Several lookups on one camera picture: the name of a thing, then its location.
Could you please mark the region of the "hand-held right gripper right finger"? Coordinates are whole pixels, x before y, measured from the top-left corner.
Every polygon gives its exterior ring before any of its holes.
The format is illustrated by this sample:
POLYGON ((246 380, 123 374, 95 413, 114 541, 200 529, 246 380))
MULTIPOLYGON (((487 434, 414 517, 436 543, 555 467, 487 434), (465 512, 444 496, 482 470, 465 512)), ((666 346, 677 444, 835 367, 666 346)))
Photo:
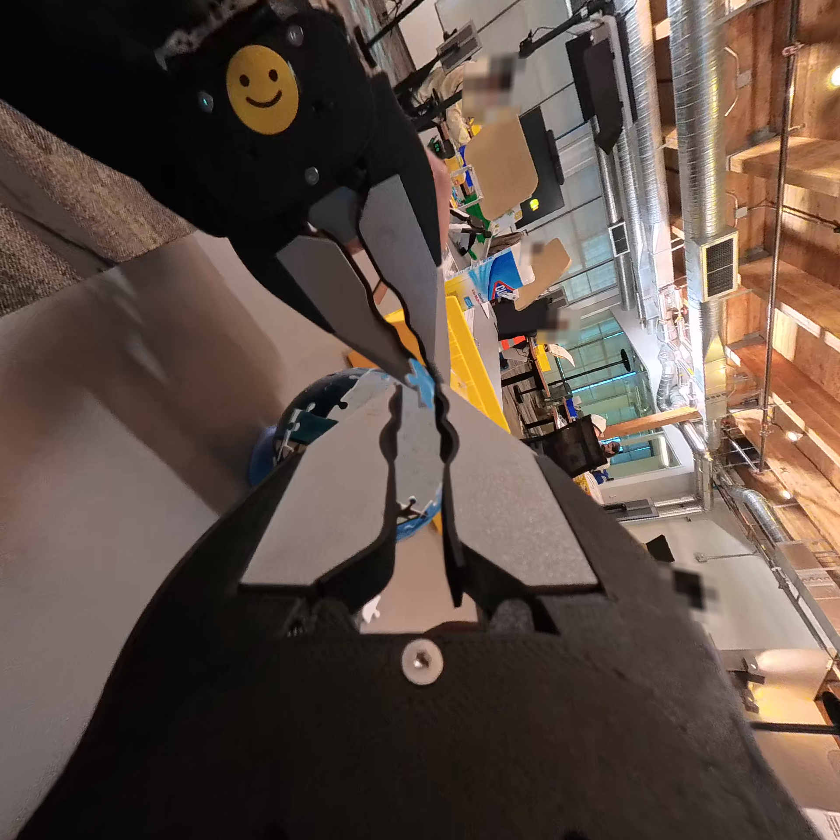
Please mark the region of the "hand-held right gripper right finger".
POLYGON ((483 611, 600 582, 537 456, 449 386, 435 394, 449 592, 483 611))

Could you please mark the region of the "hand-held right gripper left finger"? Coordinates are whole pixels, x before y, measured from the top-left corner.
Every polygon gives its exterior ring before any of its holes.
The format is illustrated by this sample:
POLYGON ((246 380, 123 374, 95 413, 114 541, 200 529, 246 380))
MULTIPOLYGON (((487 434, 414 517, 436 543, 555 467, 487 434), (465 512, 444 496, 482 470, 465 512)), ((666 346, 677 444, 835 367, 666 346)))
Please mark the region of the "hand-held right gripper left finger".
POLYGON ((395 565, 402 414, 403 389, 387 382, 297 458, 244 589, 331 599, 351 613, 384 590, 395 565))

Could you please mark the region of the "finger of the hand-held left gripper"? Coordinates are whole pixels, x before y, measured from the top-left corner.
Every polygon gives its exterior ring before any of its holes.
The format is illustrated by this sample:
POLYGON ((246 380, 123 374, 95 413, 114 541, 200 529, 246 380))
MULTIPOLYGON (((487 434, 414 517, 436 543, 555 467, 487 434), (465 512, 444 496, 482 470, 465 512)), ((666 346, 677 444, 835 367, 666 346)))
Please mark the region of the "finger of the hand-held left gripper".
POLYGON ((433 239, 438 238, 431 175, 423 177, 420 186, 419 209, 413 202, 414 184, 406 185, 400 175, 388 176, 364 194, 347 186, 338 187, 308 211, 308 222, 314 230, 309 236, 330 238, 339 244, 371 289, 351 255, 353 247, 360 248, 360 255, 371 262, 385 290, 391 291, 402 306, 406 325, 416 336, 419 356, 404 348, 428 369, 439 370, 442 284, 421 225, 421 221, 431 221, 433 239))
POLYGON ((298 236, 276 257, 342 342, 397 380, 413 373, 412 355, 376 309, 366 280, 339 244, 298 236))

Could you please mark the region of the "blue puzzle ball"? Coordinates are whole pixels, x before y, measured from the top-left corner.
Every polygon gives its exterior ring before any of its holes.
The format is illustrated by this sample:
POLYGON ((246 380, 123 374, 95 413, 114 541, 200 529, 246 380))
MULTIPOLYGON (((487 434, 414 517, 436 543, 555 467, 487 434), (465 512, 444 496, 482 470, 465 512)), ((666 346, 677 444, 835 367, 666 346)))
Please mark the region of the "blue puzzle ball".
POLYGON ((395 494, 399 506, 396 540, 412 537, 438 516, 442 507, 439 435, 432 409, 415 391, 380 369, 355 367, 311 383, 268 427, 255 446, 248 481, 255 486, 284 459, 301 452, 332 427, 366 406, 393 385, 402 394, 397 433, 395 494))

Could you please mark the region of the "light blue puzzle piece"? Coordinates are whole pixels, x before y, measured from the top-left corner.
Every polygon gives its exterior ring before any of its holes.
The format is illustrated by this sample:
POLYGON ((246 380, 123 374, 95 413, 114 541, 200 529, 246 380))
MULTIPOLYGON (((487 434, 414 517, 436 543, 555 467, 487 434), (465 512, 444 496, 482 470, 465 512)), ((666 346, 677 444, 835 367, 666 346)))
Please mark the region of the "light blue puzzle piece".
POLYGON ((418 405, 429 411, 435 409, 437 384, 417 358, 409 360, 410 373, 406 376, 406 384, 415 392, 418 405))

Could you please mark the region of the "person's left hand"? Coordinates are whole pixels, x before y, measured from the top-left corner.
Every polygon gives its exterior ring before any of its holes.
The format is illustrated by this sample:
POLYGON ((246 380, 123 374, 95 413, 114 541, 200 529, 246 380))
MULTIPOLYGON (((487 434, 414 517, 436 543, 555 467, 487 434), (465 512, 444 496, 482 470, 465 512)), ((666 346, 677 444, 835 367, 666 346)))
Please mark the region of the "person's left hand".
POLYGON ((452 182, 446 164, 431 150, 425 149, 425 152, 434 178, 439 244, 441 255, 443 255, 448 247, 452 182))

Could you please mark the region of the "blue white wipes pack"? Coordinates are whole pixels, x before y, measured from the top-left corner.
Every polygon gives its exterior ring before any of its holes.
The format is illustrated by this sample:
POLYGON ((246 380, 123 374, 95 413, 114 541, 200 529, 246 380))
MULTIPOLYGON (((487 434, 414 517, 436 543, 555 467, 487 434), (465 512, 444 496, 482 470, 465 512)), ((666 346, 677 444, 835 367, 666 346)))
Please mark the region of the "blue white wipes pack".
POLYGON ((516 256, 507 248, 460 271, 445 283, 445 294, 464 310, 481 308, 497 299, 516 300, 524 288, 516 256))

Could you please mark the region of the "yellow plastic bin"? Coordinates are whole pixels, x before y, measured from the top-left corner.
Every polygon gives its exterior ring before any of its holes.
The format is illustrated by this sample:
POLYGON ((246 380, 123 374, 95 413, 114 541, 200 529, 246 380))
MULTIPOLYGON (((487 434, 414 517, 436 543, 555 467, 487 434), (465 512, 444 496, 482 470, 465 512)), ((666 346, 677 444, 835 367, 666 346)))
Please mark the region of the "yellow plastic bin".
MULTIPOLYGON (((505 432, 510 433, 502 410, 501 398, 491 382, 472 330, 476 307, 464 308, 463 302, 463 298, 456 294, 445 296, 450 387, 505 432)), ((402 343, 418 357, 419 348, 416 336, 407 327, 403 310, 397 309, 386 314, 385 320, 395 326, 402 343)), ((376 367, 374 362, 354 350, 348 350, 344 357, 348 367, 364 369, 376 367)))

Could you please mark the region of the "large brown board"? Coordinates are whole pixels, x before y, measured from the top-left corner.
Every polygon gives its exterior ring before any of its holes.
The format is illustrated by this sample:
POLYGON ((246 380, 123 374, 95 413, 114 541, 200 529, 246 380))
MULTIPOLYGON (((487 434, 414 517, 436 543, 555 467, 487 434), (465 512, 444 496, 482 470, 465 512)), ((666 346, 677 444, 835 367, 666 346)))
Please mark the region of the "large brown board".
POLYGON ((465 146, 481 192, 479 206, 492 222, 526 203, 536 192, 539 177, 517 114, 489 123, 465 146))

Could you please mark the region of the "small brown board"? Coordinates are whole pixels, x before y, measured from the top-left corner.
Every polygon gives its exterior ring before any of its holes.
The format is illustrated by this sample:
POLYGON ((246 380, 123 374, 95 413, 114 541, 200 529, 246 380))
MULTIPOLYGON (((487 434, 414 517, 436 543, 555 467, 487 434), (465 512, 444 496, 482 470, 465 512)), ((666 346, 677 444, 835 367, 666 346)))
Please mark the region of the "small brown board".
POLYGON ((571 257, 559 238, 542 243, 523 239, 520 243, 518 262, 519 275, 523 283, 514 301, 514 307, 522 311, 532 305, 556 283, 571 266, 571 257))

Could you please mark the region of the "black hanging monitor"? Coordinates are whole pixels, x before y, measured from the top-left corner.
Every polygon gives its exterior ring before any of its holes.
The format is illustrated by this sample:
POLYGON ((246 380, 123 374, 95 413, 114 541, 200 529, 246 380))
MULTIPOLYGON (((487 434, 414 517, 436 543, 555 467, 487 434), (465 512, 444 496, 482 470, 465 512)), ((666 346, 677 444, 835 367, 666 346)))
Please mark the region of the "black hanging monitor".
POLYGON ((611 41, 595 39, 591 30, 568 41, 566 50, 581 116, 591 125, 595 146, 610 155, 625 126, 611 41))

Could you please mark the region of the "white vent grille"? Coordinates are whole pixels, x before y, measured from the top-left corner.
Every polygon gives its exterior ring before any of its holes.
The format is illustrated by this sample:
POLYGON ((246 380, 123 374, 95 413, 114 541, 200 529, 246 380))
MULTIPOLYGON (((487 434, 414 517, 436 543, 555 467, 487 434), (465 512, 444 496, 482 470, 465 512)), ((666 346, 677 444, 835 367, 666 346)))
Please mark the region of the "white vent grille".
POLYGON ((700 301, 709 302, 732 294, 739 285, 739 234, 710 238, 698 246, 700 301))

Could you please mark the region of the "silver ventilation duct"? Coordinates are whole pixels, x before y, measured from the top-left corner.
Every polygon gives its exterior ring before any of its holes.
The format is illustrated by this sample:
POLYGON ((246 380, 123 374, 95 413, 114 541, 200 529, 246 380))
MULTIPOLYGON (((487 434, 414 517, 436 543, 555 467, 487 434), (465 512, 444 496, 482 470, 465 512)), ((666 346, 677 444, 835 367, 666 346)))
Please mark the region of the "silver ventilation duct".
POLYGON ((721 301, 700 301, 698 246, 727 224, 725 40, 719 1, 668 1, 689 334, 699 375, 722 363, 721 301))

